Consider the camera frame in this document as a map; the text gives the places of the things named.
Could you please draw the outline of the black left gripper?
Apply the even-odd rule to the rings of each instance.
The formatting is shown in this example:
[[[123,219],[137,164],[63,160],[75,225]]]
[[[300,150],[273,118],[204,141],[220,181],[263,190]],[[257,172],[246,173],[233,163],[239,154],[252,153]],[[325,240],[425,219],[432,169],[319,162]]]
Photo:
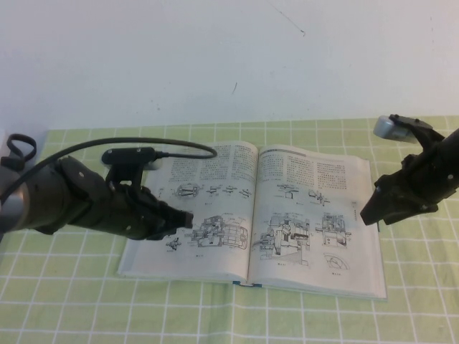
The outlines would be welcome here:
[[[89,229],[132,240],[161,241],[178,228],[193,227],[193,213],[161,203],[149,189],[128,184],[106,185],[107,194],[87,213]]]

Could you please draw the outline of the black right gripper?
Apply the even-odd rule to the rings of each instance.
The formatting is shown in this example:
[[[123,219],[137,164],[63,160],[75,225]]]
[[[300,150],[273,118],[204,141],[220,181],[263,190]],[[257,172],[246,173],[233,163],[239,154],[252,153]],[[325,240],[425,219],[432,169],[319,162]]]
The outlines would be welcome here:
[[[423,151],[406,156],[397,172],[379,177],[374,193],[360,212],[364,224],[383,221],[391,225],[437,211],[439,165],[437,150]]]

